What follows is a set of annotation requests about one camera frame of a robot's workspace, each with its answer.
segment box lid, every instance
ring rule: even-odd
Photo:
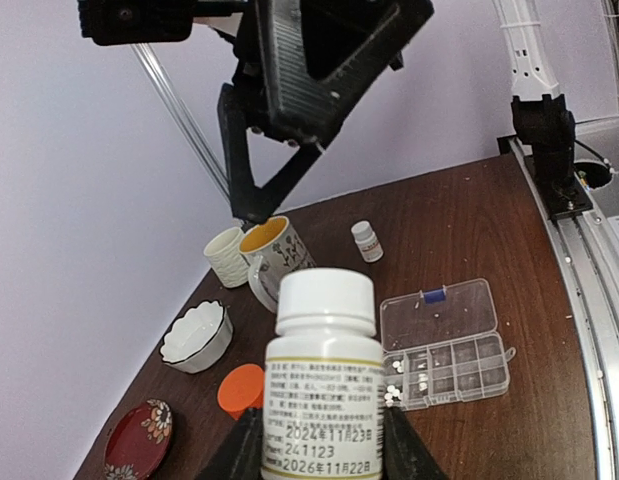
[[[385,352],[481,335],[497,326],[489,282],[483,278],[390,298],[380,305]]]

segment mug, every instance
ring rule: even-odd
[[[280,281],[286,274],[316,266],[289,219],[272,217],[247,232],[240,253],[249,264],[249,286],[267,309],[276,313]]]
[[[229,228],[211,240],[203,252],[226,288],[235,288],[247,283],[249,266],[245,264],[238,251],[244,237],[245,234],[239,227]]]

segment black cable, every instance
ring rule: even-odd
[[[589,145],[587,145],[584,142],[581,142],[580,140],[576,139],[576,143],[578,145],[580,145],[582,148],[584,148],[585,150],[587,150],[589,153],[591,153],[593,156],[595,156],[598,160],[600,160],[601,162],[604,162],[606,160],[605,157],[603,157],[600,153],[598,153],[596,150],[594,150],[593,148],[591,148]]]

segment small white bottle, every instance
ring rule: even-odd
[[[373,263],[382,258],[384,255],[382,245],[380,245],[376,232],[373,231],[368,221],[363,220],[356,223],[351,227],[351,233],[365,262]]]
[[[262,477],[382,476],[384,377],[373,283],[316,268],[280,285],[266,352]]]

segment transparent plastic box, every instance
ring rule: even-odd
[[[504,394],[508,362],[489,283],[471,280],[380,305],[389,406],[405,410]]]

